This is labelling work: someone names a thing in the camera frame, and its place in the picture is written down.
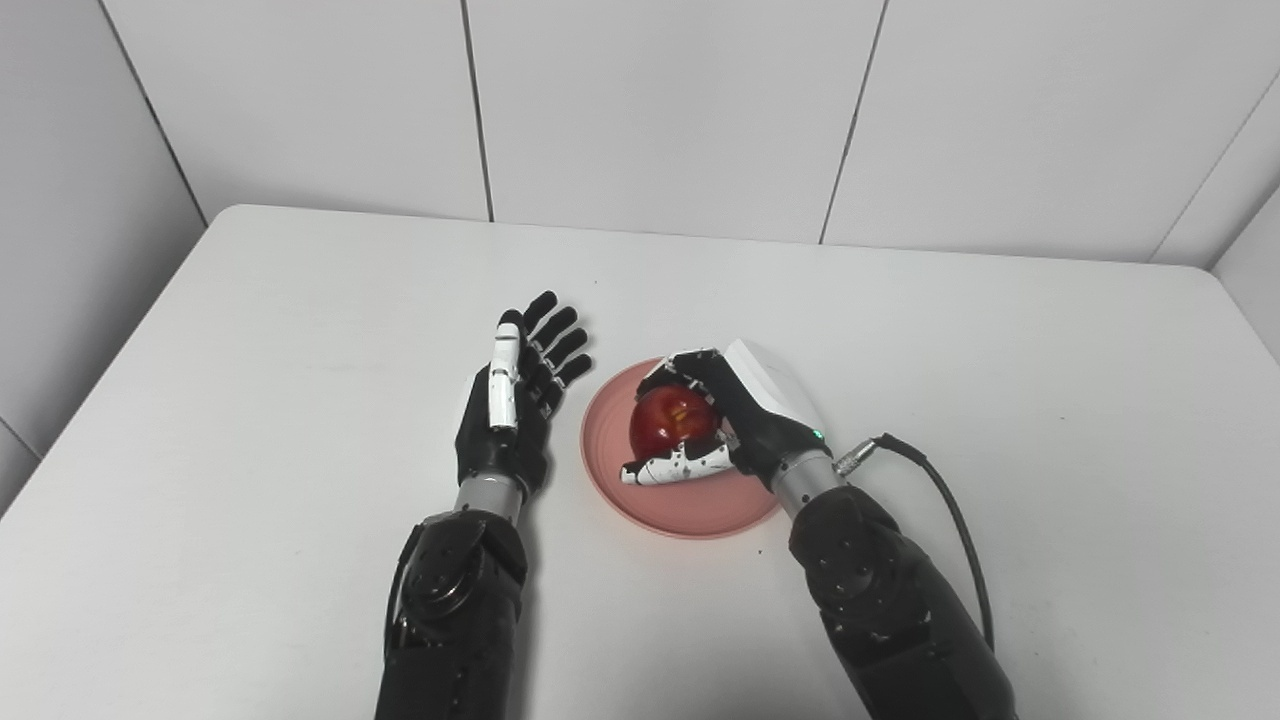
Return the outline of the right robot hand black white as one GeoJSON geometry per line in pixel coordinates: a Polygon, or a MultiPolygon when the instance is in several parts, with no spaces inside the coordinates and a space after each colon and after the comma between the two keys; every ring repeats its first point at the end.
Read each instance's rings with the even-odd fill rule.
{"type": "Polygon", "coordinates": [[[667,387],[694,392],[730,428],[709,439],[685,439],[672,450],[637,455],[620,470],[627,486],[700,480],[735,469],[771,488],[800,457],[833,456],[804,388],[781,360],[755,343],[736,340],[723,351],[671,354],[645,374],[636,396],[667,387]]]}

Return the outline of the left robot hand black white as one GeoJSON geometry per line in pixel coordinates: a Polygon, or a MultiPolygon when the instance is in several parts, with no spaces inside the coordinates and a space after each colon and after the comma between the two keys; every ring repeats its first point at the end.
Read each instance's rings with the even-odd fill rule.
{"type": "Polygon", "coordinates": [[[524,502],[544,488],[550,419],[567,389],[593,369],[588,341],[577,309],[550,290],[524,310],[503,313],[454,438],[460,482],[502,477],[524,502]]]}

